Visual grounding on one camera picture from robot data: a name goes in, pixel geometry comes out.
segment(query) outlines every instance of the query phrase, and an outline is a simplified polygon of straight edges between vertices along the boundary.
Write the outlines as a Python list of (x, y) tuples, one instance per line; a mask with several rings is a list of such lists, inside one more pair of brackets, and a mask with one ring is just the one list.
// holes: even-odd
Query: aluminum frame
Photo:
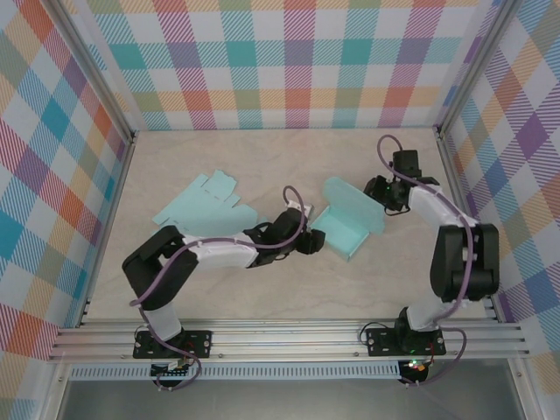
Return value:
[(457, 89), (455, 96), (451, 100), (451, 104), (447, 109), (444, 119), (439, 128), (445, 135), (450, 127), (459, 117), (460, 112), (468, 100), (469, 95), (474, 89), (479, 77), (486, 70), (488, 63), (492, 59), (494, 52), (498, 48), (502, 37), (506, 33), (509, 24), (515, 17), (515, 14), (522, 6), (524, 0), (504, 0), (498, 10), (488, 33), (482, 39), (479, 50), (476, 52), (474, 59)]
[[(449, 179), (451, 195), (453, 196), (453, 200), (457, 206), (466, 214), (471, 215), (470, 209), (465, 201), (463, 188), (459, 183), (459, 175), (455, 166), (452, 164), (452, 155), (449, 152), (449, 148), (447, 147), (447, 143), (442, 134), (443, 132), (440, 134), (437, 128), (434, 129), (439, 154), (444, 164), (445, 174)], [(491, 297), (491, 299), (496, 318), (505, 325), (506, 317), (501, 308), (500, 301), (495, 297)], [(509, 369), (512, 377), (514, 378), (515, 388), (521, 401), (525, 417), (535, 420), (544, 420), (546, 417), (543, 414), (543, 410), (541, 409), (536, 396), (536, 385), (531, 381), (529, 376), (529, 361), (524, 358), (515, 357), (510, 358), (507, 361), (509, 363)]]
[(107, 223), (101, 235), (100, 245), (95, 255), (94, 265), (91, 271), (89, 281), (86, 285), (86, 293), (80, 298), (79, 307), (81, 311), (77, 311), (73, 319), (73, 324), (79, 326), (84, 314), (88, 313), (88, 306), (91, 302), (91, 297), (94, 295), (95, 284), (97, 283), (97, 277), (99, 276), (99, 271), (102, 267), (103, 257), (105, 256), (105, 250), (107, 249), (107, 244), (109, 242), (109, 235), (115, 222), (116, 211), (119, 207), (119, 202), (121, 196), (123, 195), (124, 184), (126, 182), (127, 175), (129, 174), (130, 163), (132, 162), (132, 156), (134, 155), (134, 149), (136, 148), (136, 135), (132, 137), (132, 142), (126, 145), (124, 150), (124, 158), (122, 161), (122, 169), (119, 175), (119, 179), (116, 183), (115, 196), (111, 203), (111, 207), (108, 210)]
[(101, 70), (95, 63), (95, 59), (91, 55), (88, 46), (81, 38), (66, 7), (62, 5), (60, 0), (44, 0), (41, 3), (52, 21), (56, 24), (62, 38), (68, 44), (72, 55), (80, 65), (81, 71), (99, 96), (115, 127), (119, 130), (121, 136), (126, 138), (127, 142), (131, 144), (135, 131), (124, 116), (118, 101), (103, 78)]
[[(369, 357), (358, 341), (358, 332), (370, 319), (326, 320), (183, 320), (185, 329), (213, 331), (212, 362), (281, 361), (403, 361), (407, 356)], [(391, 326), (390, 320), (382, 323)], [(132, 358), (134, 332), (141, 321), (87, 322), (64, 329), (51, 353), (58, 363), (136, 362)], [(457, 319), (443, 323), (465, 330), (465, 359), (509, 359), (529, 356), (529, 348), (517, 324), (495, 319)], [(447, 355), (454, 359), (462, 344), (457, 332), (444, 332)], [(161, 362), (169, 360), (147, 360)]]

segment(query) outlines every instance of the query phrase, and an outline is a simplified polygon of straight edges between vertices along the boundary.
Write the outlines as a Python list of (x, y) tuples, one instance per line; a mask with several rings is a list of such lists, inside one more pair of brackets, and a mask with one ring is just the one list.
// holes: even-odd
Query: black mounting plate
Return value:
[[(134, 345), (134, 351), (132, 352), (132, 357), (134, 359), (182, 359), (180, 354), (157, 343), (151, 337), (149, 331), (137, 332), (135, 340), (136, 343)], [(183, 350), (194, 353), (199, 359), (207, 359), (210, 357), (210, 350), (212, 348), (211, 331), (183, 331), (181, 333), (181, 341), (186, 343)]]
[(431, 356), (429, 343), (433, 345), (435, 356), (443, 356), (446, 353), (441, 330), (419, 334), (426, 334), (424, 343), (428, 345), (416, 346), (409, 353), (405, 353), (398, 344), (394, 328), (368, 328), (366, 330), (367, 354), (369, 356)]

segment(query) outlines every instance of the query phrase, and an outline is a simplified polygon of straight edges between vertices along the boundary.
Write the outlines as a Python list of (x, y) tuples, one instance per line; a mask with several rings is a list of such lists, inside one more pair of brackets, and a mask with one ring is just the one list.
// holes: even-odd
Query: beige table surface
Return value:
[[(376, 156), (380, 135), (397, 136), (418, 149), (425, 176), (445, 171), (431, 129), (305, 129), (143, 132), (97, 279), (89, 319), (137, 319), (123, 260), (157, 226), (151, 218), (200, 173), (223, 170), (237, 180), (241, 203), (273, 221), (283, 210), (282, 188), (291, 184), (319, 215), (327, 202), (325, 180), (337, 176), (363, 189), (388, 176)], [(394, 146), (388, 141), (390, 158)], [(181, 318), (366, 319), (395, 318), (430, 289), (436, 233), (416, 214), (386, 217), (383, 235), (370, 235), (351, 262), (325, 245), (315, 255), (293, 253), (258, 269), (215, 269), (189, 277), (174, 300)], [(482, 304), (456, 314), (484, 317)]]

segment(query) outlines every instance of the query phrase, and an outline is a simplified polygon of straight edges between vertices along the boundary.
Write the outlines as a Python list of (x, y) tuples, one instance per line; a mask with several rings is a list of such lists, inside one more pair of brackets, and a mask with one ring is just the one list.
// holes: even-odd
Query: folded cardboard piece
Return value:
[(346, 261), (356, 253), (369, 234), (385, 228), (383, 206), (340, 178), (329, 178), (323, 187), (329, 202), (311, 224), (326, 233), (326, 242)]
[(181, 194), (152, 219), (160, 228), (177, 226), (183, 235), (235, 235), (257, 223), (256, 210), (233, 194), (237, 181), (223, 171), (209, 178), (201, 173)]

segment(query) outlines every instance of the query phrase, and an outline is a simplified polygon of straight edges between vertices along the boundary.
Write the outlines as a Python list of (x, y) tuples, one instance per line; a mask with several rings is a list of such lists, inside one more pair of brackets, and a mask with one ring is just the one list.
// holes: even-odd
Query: aluminum rail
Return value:
[[(270, 361), (396, 361), (402, 356), (369, 357), (357, 334), (371, 320), (196, 320), (184, 321), (190, 330), (213, 332), (213, 362)], [(390, 320), (380, 320), (392, 325)], [(57, 363), (139, 362), (132, 358), (134, 331), (139, 321), (87, 322), (80, 328), (59, 332), (51, 353)], [(443, 326), (465, 330), (468, 341), (464, 359), (508, 359), (529, 356), (529, 347), (517, 324), (487, 318), (454, 319)], [(447, 354), (453, 359), (462, 338), (444, 332)]]
[(121, 136), (131, 144), (135, 130), (130, 126), (124, 116), (121, 106), (111, 92), (109, 85), (103, 77), (102, 71), (95, 63), (94, 57), (91, 55), (88, 46), (84, 43), (67, 9), (60, 0), (43, 0), (41, 3), (55, 23), (62, 38), (66, 41), (73, 57), (86, 76), (87, 81), (97, 93), (101, 103), (111, 117), (113, 124), (119, 130)]
[(487, 69), (488, 63), (494, 56), (502, 37), (509, 28), (509, 24), (514, 19), (515, 14), (522, 5), (523, 0), (507, 0), (502, 2), (496, 17), (494, 18), (492, 26), (488, 30), (484, 39), (482, 39), (480, 47), (472, 60), (465, 78), (459, 85), (455, 96), (451, 99), (451, 104), (447, 109), (447, 114), (445, 114), (445, 117), (439, 126), (442, 137), (445, 137), (453, 124), (457, 121), (457, 118), (463, 111), (463, 108), (469, 99), (469, 95), (476, 86), (476, 83), (479, 81), (480, 76)]

